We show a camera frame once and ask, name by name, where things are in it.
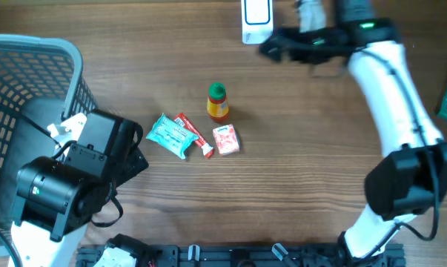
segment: plastic basket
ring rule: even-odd
[[[0,229],[9,238],[18,170],[55,147],[22,117],[46,128],[93,110],[82,69],[78,48],[65,40],[0,35]]]

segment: wooden tabletop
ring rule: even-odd
[[[447,85],[447,0],[374,2],[379,16],[399,26],[432,113]],[[291,5],[275,3],[277,24],[297,23]],[[244,45],[239,1],[0,7],[0,33],[72,41],[101,107],[145,132],[162,113],[184,112],[214,145],[208,87],[227,88],[242,150],[205,159],[193,145],[181,160],[143,141],[150,167],[119,188],[125,215],[111,228],[90,225],[82,244],[118,233],[151,244],[334,242],[365,205],[363,180],[381,156],[360,88],[349,75],[314,79],[307,66],[277,65]],[[340,63],[317,72],[333,75]],[[434,122],[447,139],[447,122]],[[96,220],[115,216],[106,206]],[[412,225],[428,233],[431,212]],[[406,230],[395,241],[405,244],[410,266],[447,266],[447,197],[435,241]]]

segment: black metal base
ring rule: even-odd
[[[120,245],[108,241],[106,246]],[[131,255],[140,255],[138,267],[289,267],[272,252],[272,247],[201,247],[199,261],[188,260],[188,248],[176,245],[145,245],[132,248]],[[91,267],[101,257],[105,246],[85,246],[78,250],[76,267]],[[340,267],[337,265],[337,244],[309,244],[285,247],[288,257],[299,267]],[[404,249],[401,244],[388,244],[385,253],[371,263],[359,264],[369,267],[404,267]]]

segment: bottle label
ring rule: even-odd
[[[223,117],[228,113],[228,101],[225,100],[221,104],[215,104],[212,103],[212,101],[207,100],[207,111],[208,114],[210,114],[210,116],[212,117],[216,118]]]

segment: orange bottle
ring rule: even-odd
[[[208,89],[207,111],[213,121],[221,123],[228,119],[229,107],[225,86],[216,82]]]

